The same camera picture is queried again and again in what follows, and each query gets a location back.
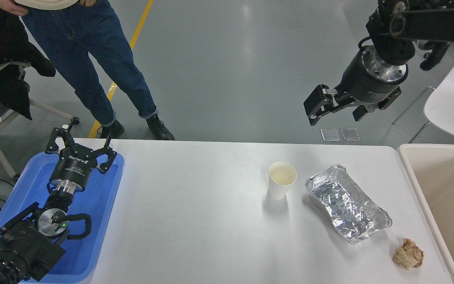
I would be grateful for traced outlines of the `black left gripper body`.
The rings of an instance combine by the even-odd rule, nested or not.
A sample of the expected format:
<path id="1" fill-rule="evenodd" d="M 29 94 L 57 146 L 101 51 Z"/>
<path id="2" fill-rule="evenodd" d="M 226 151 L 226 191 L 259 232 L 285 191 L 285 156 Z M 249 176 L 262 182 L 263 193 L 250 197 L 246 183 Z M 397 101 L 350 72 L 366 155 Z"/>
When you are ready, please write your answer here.
<path id="1" fill-rule="evenodd" d="M 93 169 L 97 167 L 97 157 L 105 153 L 105 149 L 93 150 L 81 144 L 65 147 L 59 154 L 49 182 L 58 186 L 60 181 L 68 180 L 78 187 L 86 187 Z"/>

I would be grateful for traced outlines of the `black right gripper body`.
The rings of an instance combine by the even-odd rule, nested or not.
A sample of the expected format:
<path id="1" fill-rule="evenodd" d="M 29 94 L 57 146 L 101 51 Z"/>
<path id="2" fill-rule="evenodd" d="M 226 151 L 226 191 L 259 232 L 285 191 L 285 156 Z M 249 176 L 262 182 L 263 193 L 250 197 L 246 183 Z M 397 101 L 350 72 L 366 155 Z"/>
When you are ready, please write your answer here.
<path id="1" fill-rule="evenodd" d="M 343 73 L 337 91 L 374 104 L 387 98 L 403 82 L 403 65 L 391 65 L 375 51 L 359 51 Z"/>

